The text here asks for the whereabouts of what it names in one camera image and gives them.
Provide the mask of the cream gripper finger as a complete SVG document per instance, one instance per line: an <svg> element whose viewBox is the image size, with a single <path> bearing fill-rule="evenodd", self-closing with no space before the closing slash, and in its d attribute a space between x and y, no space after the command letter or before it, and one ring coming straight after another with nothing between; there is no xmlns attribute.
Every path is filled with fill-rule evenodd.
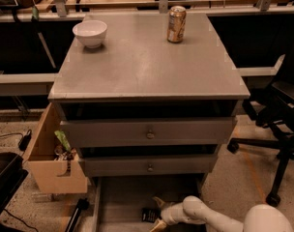
<svg viewBox="0 0 294 232"><path fill-rule="evenodd" d="M153 197L153 200L157 203L157 206L160 208L160 209L163 209L164 207L166 207L168 205L167 202L163 201L162 199L160 199L159 197L157 196L154 196Z"/></svg>
<svg viewBox="0 0 294 232"><path fill-rule="evenodd" d="M157 219L150 232L163 232L167 228L167 224L162 219Z"/></svg>

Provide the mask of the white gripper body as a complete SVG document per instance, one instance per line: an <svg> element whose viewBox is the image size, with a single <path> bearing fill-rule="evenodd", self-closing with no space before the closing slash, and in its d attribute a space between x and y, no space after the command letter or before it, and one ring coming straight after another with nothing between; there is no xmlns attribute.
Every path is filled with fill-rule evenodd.
<svg viewBox="0 0 294 232"><path fill-rule="evenodd" d="M161 218L167 225L185 221L185 213L181 203L166 203L161 210Z"/></svg>

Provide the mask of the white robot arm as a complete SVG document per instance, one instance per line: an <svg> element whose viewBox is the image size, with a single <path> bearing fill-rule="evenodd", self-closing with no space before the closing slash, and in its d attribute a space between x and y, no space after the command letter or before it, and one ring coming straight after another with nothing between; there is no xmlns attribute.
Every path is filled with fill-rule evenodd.
<svg viewBox="0 0 294 232"><path fill-rule="evenodd" d="M196 196L187 196L180 203L167 203L154 197L161 216L150 232L162 232L167 226L180 222L186 224L208 224L217 232L294 232L287 217L278 209L259 204L247 212L244 221L238 221L209 208Z"/></svg>

